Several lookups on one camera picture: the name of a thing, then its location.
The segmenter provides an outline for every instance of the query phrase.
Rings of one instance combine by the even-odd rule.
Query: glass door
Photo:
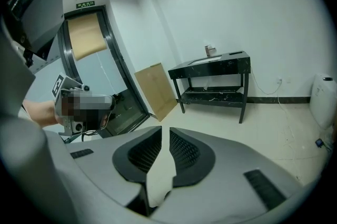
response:
[[[148,118],[103,6],[67,13],[58,37],[67,75],[89,85],[94,94],[116,99],[102,137],[127,133]]]

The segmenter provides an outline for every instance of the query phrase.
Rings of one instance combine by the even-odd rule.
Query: brown paper on door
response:
[[[141,70],[135,76],[157,119],[162,121],[177,105],[162,64]]]
[[[76,60],[106,49],[106,43],[96,14],[70,19],[68,28]]]

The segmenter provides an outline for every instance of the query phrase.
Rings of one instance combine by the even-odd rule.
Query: faucet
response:
[[[206,55],[207,55],[207,58],[209,58],[209,57],[211,57],[211,55],[210,55],[210,51],[211,51],[211,50],[215,50],[215,47],[213,47],[213,48],[210,48],[210,46],[209,46],[209,45],[206,45],[206,46],[205,46],[205,50],[206,50]]]

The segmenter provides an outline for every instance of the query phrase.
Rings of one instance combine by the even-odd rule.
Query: person's arm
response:
[[[31,119],[38,123],[42,128],[57,123],[62,123],[61,119],[55,115],[55,103],[53,100],[35,103],[24,100],[23,106]]]

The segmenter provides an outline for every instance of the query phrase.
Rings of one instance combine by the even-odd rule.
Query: white tile floor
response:
[[[160,205],[172,188],[175,166],[168,149],[170,127],[195,130],[246,144],[272,159],[303,185],[316,179],[328,158],[326,149],[315,145],[320,128],[308,104],[282,107],[284,110],[279,104],[247,104],[242,124],[239,124],[238,108],[202,105],[185,105],[185,114],[177,105],[162,122],[150,117],[138,129],[163,127],[162,150],[147,174],[150,206]]]

